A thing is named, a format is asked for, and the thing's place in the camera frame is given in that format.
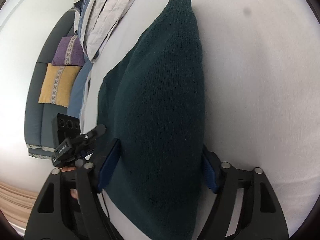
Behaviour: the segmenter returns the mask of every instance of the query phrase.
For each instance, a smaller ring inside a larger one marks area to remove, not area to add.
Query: blue cushion
[[[78,73],[75,82],[73,83],[70,94],[69,106],[67,110],[67,115],[69,116],[79,118],[82,106],[84,87],[91,68],[92,63],[90,62],[90,60],[87,60],[80,72]]]

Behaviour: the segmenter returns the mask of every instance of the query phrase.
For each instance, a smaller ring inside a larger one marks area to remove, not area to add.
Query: camera lens
[[[70,121],[70,120],[68,120],[68,121],[67,121],[67,127],[68,127],[69,129],[72,129],[72,128],[73,128],[73,122]]]
[[[61,119],[61,120],[59,121],[59,125],[60,125],[61,127],[65,127],[66,122],[65,122],[63,119]]]

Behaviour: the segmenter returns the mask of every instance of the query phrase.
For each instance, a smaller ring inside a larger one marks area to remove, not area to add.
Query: white bedsheet
[[[103,77],[167,2],[135,0],[110,37],[92,68],[85,131],[96,125]],[[320,194],[320,25],[305,0],[192,0],[192,7],[204,52],[205,144],[236,168],[265,171],[292,235]],[[204,189],[194,238],[213,201]],[[107,203],[124,239],[148,239]],[[236,219],[229,234],[235,227]]]

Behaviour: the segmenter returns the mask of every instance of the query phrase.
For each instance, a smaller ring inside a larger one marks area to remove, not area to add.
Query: purple pillow
[[[83,50],[77,35],[62,37],[52,65],[81,67],[84,65]]]

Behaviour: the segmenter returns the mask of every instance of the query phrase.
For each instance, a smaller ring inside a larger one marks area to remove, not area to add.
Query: black robotic device
[[[108,143],[105,151],[84,157],[105,133],[98,125],[87,134],[65,138],[52,156],[56,167],[75,165],[74,171],[53,169],[32,209],[25,240],[123,240],[105,215],[97,193],[108,185],[120,158],[120,140]],[[287,240],[288,229],[276,194],[261,168],[244,171],[219,160],[204,146],[202,171],[209,189],[217,194],[198,240]],[[78,203],[70,189],[78,190]],[[226,236],[238,188],[244,189],[236,232]]]

